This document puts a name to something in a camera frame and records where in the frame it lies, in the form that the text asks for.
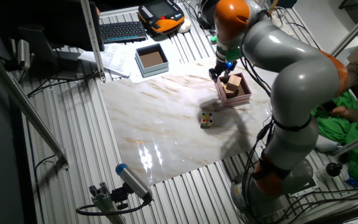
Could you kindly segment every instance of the human hand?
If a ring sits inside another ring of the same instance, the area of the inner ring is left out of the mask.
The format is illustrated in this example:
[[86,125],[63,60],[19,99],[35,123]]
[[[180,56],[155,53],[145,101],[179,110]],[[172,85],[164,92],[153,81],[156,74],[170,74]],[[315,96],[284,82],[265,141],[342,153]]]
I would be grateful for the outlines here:
[[349,111],[344,106],[337,106],[329,114],[346,118],[349,115]]

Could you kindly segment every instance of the open box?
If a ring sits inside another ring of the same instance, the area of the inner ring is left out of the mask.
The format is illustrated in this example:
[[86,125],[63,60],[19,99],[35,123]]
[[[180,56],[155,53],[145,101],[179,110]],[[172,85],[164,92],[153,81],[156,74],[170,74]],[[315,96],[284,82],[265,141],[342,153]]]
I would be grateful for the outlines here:
[[135,59],[143,78],[169,71],[168,60],[160,44],[136,49]]
[[224,88],[221,84],[221,82],[227,84],[229,81],[229,77],[219,77],[218,81],[215,83],[216,90],[218,91],[219,99],[221,99],[222,104],[224,106],[237,106],[244,103],[247,103],[249,101],[249,98],[251,97],[251,91],[249,90],[249,87],[247,85],[247,82],[243,76],[242,73],[232,74],[236,75],[241,78],[240,86],[239,86],[239,92],[238,95],[232,98],[227,98],[226,93],[224,92]]

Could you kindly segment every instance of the computer monitor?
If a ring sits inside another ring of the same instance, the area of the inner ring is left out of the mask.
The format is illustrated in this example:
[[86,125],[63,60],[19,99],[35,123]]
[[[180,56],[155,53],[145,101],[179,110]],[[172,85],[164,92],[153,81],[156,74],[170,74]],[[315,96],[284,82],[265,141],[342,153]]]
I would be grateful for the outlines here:
[[[94,2],[89,2],[100,51],[104,50]],[[78,70],[79,53],[56,52],[53,48],[78,47],[92,51],[80,0],[0,0],[0,34],[26,40],[34,53],[30,77],[62,78],[61,71]]]

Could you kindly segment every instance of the black keyboard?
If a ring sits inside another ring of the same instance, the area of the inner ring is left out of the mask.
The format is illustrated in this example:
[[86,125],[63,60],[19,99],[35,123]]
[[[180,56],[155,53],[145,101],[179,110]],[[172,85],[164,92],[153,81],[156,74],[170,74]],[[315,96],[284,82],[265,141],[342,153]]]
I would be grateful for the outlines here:
[[132,42],[146,39],[141,22],[118,22],[100,25],[103,43]]

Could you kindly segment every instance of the green cloth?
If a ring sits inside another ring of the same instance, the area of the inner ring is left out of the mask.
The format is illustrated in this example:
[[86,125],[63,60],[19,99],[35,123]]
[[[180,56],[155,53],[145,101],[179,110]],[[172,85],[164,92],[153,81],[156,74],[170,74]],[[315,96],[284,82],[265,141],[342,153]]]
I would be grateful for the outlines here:
[[[333,99],[333,101],[338,106],[358,110],[358,101],[348,91]],[[344,118],[332,117],[320,107],[313,110],[311,114],[317,119],[321,135],[343,144],[349,144],[358,138],[357,123],[350,123]],[[349,171],[351,176],[358,181],[358,147],[349,151],[348,154]]]

